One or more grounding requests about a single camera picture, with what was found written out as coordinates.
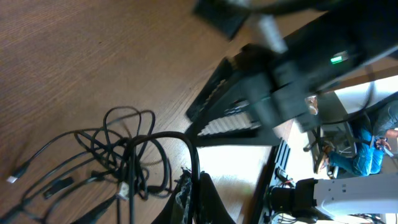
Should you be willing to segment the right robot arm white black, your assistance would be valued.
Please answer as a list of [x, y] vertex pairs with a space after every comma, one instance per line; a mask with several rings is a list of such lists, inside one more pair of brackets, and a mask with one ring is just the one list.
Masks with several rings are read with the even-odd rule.
[[292, 189], [274, 185], [282, 149], [274, 128], [290, 119], [304, 131], [319, 128], [306, 97], [394, 50], [396, 35], [396, 1], [350, 1], [288, 35], [282, 54], [248, 44], [220, 62], [186, 112], [187, 136], [197, 147], [272, 147], [251, 223], [271, 222], [280, 213], [315, 222], [397, 205], [396, 174], [306, 179]]

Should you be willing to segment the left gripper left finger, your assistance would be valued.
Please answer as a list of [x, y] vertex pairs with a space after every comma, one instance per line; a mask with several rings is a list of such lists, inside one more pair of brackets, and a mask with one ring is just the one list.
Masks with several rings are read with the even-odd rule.
[[184, 169], [163, 210], [152, 224], [188, 224], [192, 222], [192, 174]]

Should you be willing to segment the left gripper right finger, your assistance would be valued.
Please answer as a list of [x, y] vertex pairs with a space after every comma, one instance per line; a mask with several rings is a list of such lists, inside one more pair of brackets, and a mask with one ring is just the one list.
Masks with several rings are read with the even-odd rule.
[[227, 212], [209, 174], [200, 174], [200, 195], [198, 208], [199, 223], [235, 224]]

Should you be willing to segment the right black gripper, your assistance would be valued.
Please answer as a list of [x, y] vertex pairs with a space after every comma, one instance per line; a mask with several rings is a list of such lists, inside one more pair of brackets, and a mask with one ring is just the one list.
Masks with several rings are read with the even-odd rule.
[[[301, 127], [314, 127], [314, 115], [305, 102], [308, 85], [291, 52], [275, 53], [247, 44], [239, 63], [225, 57], [185, 112], [192, 124], [185, 131], [197, 147], [221, 145], [276, 146], [280, 138], [272, 128], [290, 119]], [[232, 114], [202, 111], [234, 75], [250, 109]]]

